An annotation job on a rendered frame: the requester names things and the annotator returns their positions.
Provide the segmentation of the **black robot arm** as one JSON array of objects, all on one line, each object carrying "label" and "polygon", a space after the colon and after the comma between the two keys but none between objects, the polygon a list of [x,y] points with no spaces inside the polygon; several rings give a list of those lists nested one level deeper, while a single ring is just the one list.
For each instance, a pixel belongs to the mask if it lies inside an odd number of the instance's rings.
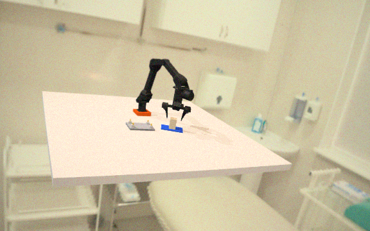
[{"label": "black robot arm", "polygon": [[[193,90],[189,89],[187,78],[180,74],[167,58],[151,59],[149,63],[150,71],[148,73],[148,78],[146,80],[145,87],[140,92],[139,96],[136,98],[136,103],[138,103],[138,109],[136,110],[138,112],[147,112],[146,103],[149,103],[150,99],[152,98],[153,95],[151,93],[152,85],[154,83],[157,71],[161,68],[162,65],[173,77],[173,82],[175,83],[175,86],[173,86],[173,88],[175,89],[174,96],[186,99],[188,101],[193,100],[194,93]],[[175,100],[173,101],[172,110],[179,111],[180,109],[183,110],[183,108],[184,104],[182,104],[181,101],[180,102],[176,102]]]}]

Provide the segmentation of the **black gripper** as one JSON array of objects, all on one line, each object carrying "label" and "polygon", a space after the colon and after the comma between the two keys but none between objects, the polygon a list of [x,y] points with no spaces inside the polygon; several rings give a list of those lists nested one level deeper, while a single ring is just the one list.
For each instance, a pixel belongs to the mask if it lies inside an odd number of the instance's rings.
[{"label": "black gripper", "polygon": [[[173,101],[176,101],[176,102],[180,102],[180,101],[182,101],[182,98],[178,98],[178,97],[173,97]],[[169,105],[167,102],[162,102],[162,107],[161,108],[163,108],[164,110],[165,110],[165,112],[166,112],[166,118],[168,118],[168,107],[170,107],[170,108],[172,108],[172,105]],[[182,119],[183,119],[183,117],[186,115],[186,114],[188,114],[188,112],[189,113],[191,113],[191,107],[189,107],[189,106],[185,106],[184,108],[183,108],[183,113],[182,113],[182,117],[181,117],[181,121],[182,121]]]}]

